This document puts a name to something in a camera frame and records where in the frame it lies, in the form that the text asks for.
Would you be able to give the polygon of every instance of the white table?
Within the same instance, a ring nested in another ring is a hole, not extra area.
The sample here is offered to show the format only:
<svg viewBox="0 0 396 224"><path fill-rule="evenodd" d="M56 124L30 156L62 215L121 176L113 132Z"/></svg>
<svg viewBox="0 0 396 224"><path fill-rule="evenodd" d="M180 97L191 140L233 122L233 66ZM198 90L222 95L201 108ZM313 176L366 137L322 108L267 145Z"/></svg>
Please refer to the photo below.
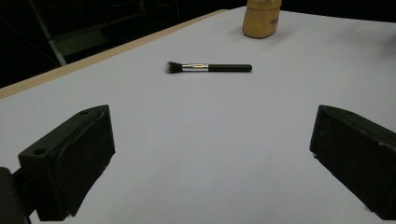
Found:
<svg viewBox="0 0 396 224"><path fill-rule="evenodd" d="M64 223L384 223L309 151L318 105L396 131L396 24L245 8L0 100L0 165L80 110L110 105L117 153ZM251 63L168 75L166 62ZM35 215L33 223L38 223Z"/></svg>

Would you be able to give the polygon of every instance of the brush ferrule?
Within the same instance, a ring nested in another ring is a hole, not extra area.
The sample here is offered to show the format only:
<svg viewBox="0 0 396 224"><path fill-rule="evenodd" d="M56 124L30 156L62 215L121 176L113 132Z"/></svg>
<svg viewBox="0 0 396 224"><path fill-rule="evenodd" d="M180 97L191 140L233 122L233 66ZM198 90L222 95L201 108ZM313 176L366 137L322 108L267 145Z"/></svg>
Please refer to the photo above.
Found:
<svg viewBox="0 0 396 224"><path fill-rule="evenodd" d="M207 63L187 63L182 66L183 72L208 72L209 64Z"/></svg>

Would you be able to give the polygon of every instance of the wooden table edge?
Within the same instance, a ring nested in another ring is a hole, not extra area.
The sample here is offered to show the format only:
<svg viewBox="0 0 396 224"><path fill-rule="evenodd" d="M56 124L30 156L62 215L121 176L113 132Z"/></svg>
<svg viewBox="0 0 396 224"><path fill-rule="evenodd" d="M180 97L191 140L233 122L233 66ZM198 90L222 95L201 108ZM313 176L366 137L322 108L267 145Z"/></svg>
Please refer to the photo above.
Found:
<svg viewBox="0 0 396 224"><path fill-rule="evenodd" d="M75 63L70 63L65 66L62 66L62 67L56 68L54 70L48 71L46 73L43 73L41 75L31 77L31 78L25 79L24 81L6 86L6 87L0 89L0 99L6 98L10 95L16 94L21 91L29 90L30 88L33 88L33 87L38 86L42 83L51 81L55 78L65 76L67 74L70 74L74 71L77 71L77 70L87 67L89 65L99 63L105 59L108 59L115 55L121 54L127 50L135 49L139 46L145 45L151 41L154 41L154 40L164 37L166 35L170 35L173 32L176 32L176 31L181 30L185 27L188 27L198 21L202 21L206 18L220 14L221 12L224 12L224 11L227 11L227 9L214 11L212 13L206 14L206 15L198 17L196 19L182 22L181 24L172 26L170 28L167 28L167 29L157 32L155 34L147 35L140 39L136 39L136 40L126 43L124 45L118 46L114 49L109 49L109 50L100 52L98 54L92 55L91 57L77 61Z"/></svg>

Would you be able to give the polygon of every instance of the black brush handle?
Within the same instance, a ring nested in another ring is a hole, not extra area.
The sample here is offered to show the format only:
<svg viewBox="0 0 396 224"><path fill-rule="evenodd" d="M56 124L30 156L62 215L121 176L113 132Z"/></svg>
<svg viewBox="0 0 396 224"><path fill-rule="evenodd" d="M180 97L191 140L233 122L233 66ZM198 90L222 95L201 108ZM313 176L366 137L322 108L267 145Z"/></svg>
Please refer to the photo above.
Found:
<svg viewBox="0 0 396 224"><path fill-rule="evenodd" d="M251 72L250 64L210 64L209 72Z"/></svg>

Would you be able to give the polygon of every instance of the brush bristles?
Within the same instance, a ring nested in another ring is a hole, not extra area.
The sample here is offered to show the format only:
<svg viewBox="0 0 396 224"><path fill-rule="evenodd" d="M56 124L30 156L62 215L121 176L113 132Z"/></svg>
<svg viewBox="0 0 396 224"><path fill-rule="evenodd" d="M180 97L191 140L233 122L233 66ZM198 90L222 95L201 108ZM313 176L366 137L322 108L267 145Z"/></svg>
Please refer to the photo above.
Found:
<svg viewBox="0 0 396 224"><path fill-rule="evenodd" d="M168 62L165 67L167 73L180 73L183 72L183 66L181 63Z"/></svg>

